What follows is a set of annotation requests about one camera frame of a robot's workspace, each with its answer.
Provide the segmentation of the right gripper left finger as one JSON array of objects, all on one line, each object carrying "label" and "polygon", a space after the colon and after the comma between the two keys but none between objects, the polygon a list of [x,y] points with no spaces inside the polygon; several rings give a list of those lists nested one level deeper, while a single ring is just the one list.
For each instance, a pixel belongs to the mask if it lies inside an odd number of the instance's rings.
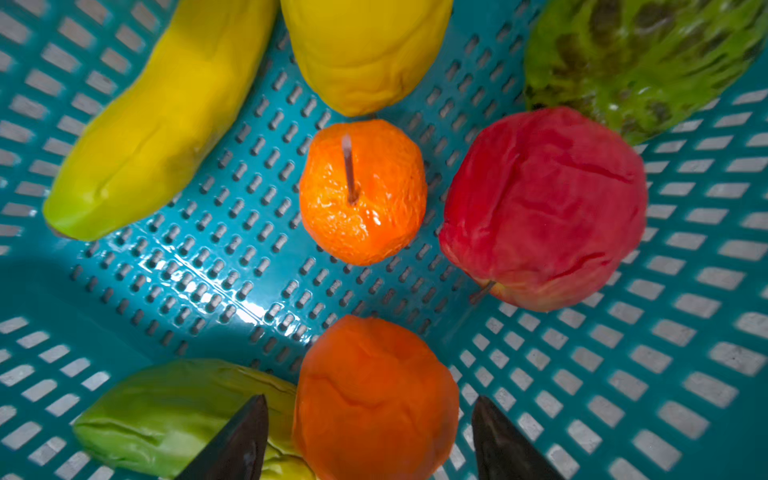
[{"label": "right gripper left finger", "polygon": [[261,478],[269,430],[264,395],[251,397],[176,480]]}]

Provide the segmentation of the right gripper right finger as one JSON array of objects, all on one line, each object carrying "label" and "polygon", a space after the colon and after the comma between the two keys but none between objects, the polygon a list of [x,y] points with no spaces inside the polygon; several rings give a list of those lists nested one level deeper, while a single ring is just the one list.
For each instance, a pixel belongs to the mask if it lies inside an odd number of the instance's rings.
[{"label": "right gripper right finger", "polygon": [[471,426],[480,480],[563,480],[488,397],[478,397]]}]

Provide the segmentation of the green cucumber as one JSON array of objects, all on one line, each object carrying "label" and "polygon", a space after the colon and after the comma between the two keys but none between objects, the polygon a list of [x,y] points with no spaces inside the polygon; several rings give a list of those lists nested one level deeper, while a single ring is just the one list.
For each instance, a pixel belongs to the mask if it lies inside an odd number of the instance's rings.
[{"label": "green cucumber", "polygon": [[265,479],[312,479],[292,440],[294,384],[218,359],[179,359],[114,385],[74,422],[89,456],[111,468],[176,478],[245,403],[262,395]]}]

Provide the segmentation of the orange fruit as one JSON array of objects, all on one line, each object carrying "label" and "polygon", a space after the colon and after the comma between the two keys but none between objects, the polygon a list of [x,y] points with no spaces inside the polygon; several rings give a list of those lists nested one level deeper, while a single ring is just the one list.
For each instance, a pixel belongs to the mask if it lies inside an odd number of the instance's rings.
[{"label": "orange fruit", "polygon": [[417,334],[346,315],[302,362],[292,438],[320,479],[428,479],[458,421],[458,385]]}]

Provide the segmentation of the red apple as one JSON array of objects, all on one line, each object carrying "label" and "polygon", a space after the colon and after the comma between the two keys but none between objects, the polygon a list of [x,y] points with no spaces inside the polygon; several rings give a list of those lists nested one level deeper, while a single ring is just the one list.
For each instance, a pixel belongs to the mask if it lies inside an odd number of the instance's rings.
[{"label": "red apple", "polygon": [[604,286],[640,243],[642,158],[616,132],[566,107],[483,129],[448,190],[443,255],[496,298],[549,312]]}]

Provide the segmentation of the yellow banana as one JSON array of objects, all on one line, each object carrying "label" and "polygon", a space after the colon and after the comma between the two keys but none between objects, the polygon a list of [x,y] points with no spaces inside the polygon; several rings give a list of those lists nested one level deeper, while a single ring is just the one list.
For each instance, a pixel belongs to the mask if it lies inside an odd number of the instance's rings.
[{"label": "yellow banana", "polygon": [[85,128],[43,205],[61,236],[98,240],[152,215],[236,120],[276,1],[179,2],[140,76]]}]

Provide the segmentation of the green mottled fruit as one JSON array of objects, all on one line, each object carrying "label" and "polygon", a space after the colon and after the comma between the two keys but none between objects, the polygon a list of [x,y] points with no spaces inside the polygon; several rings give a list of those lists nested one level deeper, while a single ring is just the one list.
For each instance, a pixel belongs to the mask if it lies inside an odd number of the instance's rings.
[{"label": "green mottled fruit", "polygon": [[550,1],[524,59],[526,106],[566,106],[637,145],[717,98],[767,43],[767,4]]}]

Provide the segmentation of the yellow lemon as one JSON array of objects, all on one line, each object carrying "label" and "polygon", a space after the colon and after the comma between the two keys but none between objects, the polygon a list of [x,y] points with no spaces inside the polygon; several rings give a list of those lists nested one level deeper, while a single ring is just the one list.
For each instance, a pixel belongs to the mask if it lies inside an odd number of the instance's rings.
[{"label": "yellow lemon", "polygon": [[451,1],[281,3],[298,68],[334,111],[359,117],[409,95],[435,62]]}]

